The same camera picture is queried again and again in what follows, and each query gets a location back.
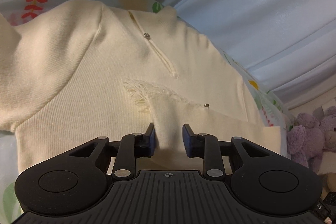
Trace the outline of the white sheer curtain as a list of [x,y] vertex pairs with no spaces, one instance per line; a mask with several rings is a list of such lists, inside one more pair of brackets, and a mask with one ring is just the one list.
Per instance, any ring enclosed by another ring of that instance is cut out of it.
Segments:
[[335,88],[335,0],[164,0],[293,108]]

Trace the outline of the purple plush teddy bear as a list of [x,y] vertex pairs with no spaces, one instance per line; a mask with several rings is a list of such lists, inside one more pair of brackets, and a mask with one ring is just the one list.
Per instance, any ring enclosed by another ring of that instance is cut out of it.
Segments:
[[294,127],[286,134],[286,142],[291,159],[317,173],[323,154],[335,152],[335,106],[324,112],[321,121],[308,113],[299,113]]

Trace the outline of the cream knit sweater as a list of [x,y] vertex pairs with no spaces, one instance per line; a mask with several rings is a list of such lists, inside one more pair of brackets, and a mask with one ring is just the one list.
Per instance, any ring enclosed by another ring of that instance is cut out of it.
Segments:
[[198,169],[182,126],[281,152],[242,76],[209,39],[177,19],[72,0],[13,27],[1,19],[1,129],[15,134],[18,169],[98,136],[156,130],[146,168]]

